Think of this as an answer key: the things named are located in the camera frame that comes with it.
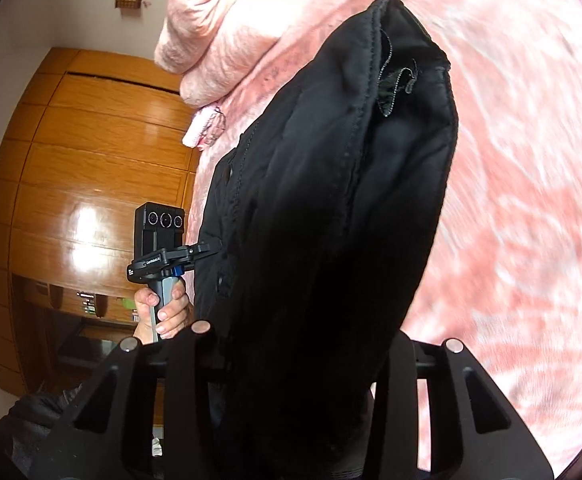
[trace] pink blanket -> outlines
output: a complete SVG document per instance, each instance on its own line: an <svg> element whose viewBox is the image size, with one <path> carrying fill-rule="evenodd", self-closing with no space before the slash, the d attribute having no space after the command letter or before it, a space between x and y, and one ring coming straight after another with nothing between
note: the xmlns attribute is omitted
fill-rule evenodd
<svg viewBox="0 0 582 480"><path fill-rule="evenodd" d="M219 158L371 1L298 1L301 20L216 104L226 130L202 153L187 242ZM582 2L404 1L451 60L460 131L434 248L402 328L433 343L462 339L558 474L582 447ZM426 466L425 398L420 411Z"/></svg>

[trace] green object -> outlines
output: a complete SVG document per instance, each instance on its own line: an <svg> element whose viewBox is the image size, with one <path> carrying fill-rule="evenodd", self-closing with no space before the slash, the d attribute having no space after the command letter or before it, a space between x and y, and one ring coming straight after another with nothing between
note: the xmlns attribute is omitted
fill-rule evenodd
<svg viewBox="0 0 582 480"><path fill-rule="evenodd" d="M122 298L122 306L128 310L135 310L135 301L129 300L129 298Z"/></svg>

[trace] camera lens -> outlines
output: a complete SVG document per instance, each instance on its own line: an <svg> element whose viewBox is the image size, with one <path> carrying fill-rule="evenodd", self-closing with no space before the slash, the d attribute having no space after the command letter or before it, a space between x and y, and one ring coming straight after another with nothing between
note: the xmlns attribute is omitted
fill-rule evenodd
<svg viewBox="0 0 582 480"><path fill-rule="evenodd" d="M172 220L173 220L173 218L171 218L171 215L168 213L162 213L160 215L160 224L164 228L170 227Z"/></svg>

